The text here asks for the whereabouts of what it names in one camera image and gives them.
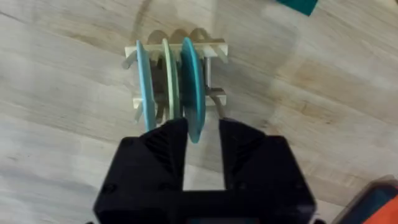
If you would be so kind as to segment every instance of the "teal plate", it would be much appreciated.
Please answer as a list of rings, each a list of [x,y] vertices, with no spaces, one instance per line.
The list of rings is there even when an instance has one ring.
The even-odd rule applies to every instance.
[[[139,40],[137,40],[137,61],[142,96],[142,112],[144,113],[146,130],[150,131],[156,128],[154,90],[148,53]]]
[[[205,125],[205,86],[201,63],[188,37],[182,43],[181,61],[182,104],[188,120],[189,136],[193,143],[197,143]]]

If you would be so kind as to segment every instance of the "orange object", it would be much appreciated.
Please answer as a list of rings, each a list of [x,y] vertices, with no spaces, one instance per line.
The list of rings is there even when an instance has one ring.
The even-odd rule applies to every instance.
[[[387,202],[376,213],[368,218],[364,224],[397,224],[398,196]]]

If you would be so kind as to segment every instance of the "wooden surface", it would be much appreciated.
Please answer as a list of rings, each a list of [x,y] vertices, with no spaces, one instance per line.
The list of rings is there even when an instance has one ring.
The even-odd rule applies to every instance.
[[[266,0],[0,1],[0,222],[92,220],[119,140],[144,130],[124,47],[198,27],[229,43],[213,63],[228,116],[289,140],[332,221],[398,177],[397,21],[395,0],[320,0],[311,17]],[[216,118],[188,147],[186,189],[223,186]]]

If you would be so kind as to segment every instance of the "light green plate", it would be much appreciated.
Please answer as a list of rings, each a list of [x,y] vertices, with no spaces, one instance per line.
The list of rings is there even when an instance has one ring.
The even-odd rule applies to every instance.
[[[170,119],[181,117],[180,114],[180,90],[178,88],[177,64],[170,50],[167,39],[163,39],[164,56],[167,68],[167,89],[169,90],[169,114]]]

